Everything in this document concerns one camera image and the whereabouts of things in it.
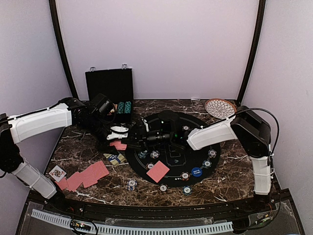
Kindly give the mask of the blue tan chip stack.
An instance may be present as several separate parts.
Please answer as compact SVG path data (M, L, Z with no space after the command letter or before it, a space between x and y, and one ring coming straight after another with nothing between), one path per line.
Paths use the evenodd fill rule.
M211 149L211 150L208 151L208 157L210 159L214 159L214 158L216 158L216 156L217 156L217 151L216 150Z
M153 150L153 151L150 153L150 157L151 157L152 159L157 159L157 158L160 157L160 152L157 151L157 150Z

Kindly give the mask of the blue round blind button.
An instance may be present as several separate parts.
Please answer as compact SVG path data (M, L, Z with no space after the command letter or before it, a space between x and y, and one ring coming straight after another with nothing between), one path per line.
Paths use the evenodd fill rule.
M199 167L194 167L194 168L191 170L191 174L192 174L194 177L201 177L201 176L202 176L202 169L199 168Z

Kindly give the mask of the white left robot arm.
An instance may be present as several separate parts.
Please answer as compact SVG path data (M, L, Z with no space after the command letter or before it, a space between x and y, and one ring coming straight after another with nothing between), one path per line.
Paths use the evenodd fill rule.
M66 97L56 104L29 113L0 116L0 169L12 174L30 189L50 200L50 206L58 213L66 213L69 203L61 195L59 187L44 176L21 155L20 143L57 129L77 125L92 134L99 143L125 138L128 128L113 124L106 115L115 105L99 94L93 101L80 101Z

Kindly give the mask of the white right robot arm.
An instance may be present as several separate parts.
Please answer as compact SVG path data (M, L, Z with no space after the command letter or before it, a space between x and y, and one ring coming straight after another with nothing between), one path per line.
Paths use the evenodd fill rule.
M249 207L261 212L268 205L271 128L245 106L212 124L186 113L161 111L138 121L125 144L126 159L137 175L160 189L182 187L185 193L219 170L227 156L243 153L252 164L257 194Z

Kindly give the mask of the brown poker chip stack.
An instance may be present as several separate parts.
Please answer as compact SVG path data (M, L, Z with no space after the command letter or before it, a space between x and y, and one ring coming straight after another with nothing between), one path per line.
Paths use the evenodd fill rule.
M161 184L159 186L159 192L160 193L165 194L165 193L167 193L167 191L168 191L168 186L166 184Z

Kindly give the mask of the red card deck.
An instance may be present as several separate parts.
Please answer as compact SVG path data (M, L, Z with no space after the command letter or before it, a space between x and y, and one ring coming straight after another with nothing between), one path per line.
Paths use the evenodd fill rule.
M114 146L116 150L126 150L127 145L123 144L120 140L114 140L110 142L110 146Z

